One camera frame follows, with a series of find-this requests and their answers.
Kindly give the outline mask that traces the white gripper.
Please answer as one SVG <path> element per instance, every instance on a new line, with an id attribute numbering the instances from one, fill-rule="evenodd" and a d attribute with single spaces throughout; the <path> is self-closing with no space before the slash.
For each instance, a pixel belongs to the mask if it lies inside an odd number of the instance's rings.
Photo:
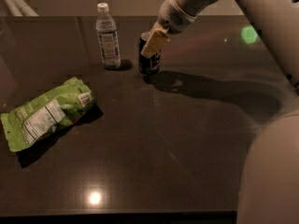
<path id="1" fill-rule="evenodd" d="M 197 18 L 199 0 L 164 0 L 158 18 L 149 32 L 149 39 L 140 54 L 152 57 L 170 41 L 168 34 L 180 34 Z"/>

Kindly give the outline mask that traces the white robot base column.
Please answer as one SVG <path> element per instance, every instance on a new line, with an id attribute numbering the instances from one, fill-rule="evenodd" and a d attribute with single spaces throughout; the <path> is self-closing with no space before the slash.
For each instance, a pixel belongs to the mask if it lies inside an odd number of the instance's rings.
<path id="1" fill-rule="evenodd" d="M 38 14 L 24 0 L 2 0 L 8 12 L 15 17 L 37 17 Z"/>

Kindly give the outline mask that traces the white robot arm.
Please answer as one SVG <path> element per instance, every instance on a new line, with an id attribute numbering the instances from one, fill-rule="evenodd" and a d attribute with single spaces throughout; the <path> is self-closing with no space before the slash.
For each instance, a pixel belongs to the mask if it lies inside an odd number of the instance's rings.
<path id="1" fill-rule="evenodd" d="M 141 51 L 145 57 L 181 34 L 219 0 L 164 0 Z M 299 85 L 298 0 L 235 0 L 276 65 L 274 81 L 293 94 Z M 299 224 L 299 112 L 265 124 L 245 158 L 236 224 Z"/>

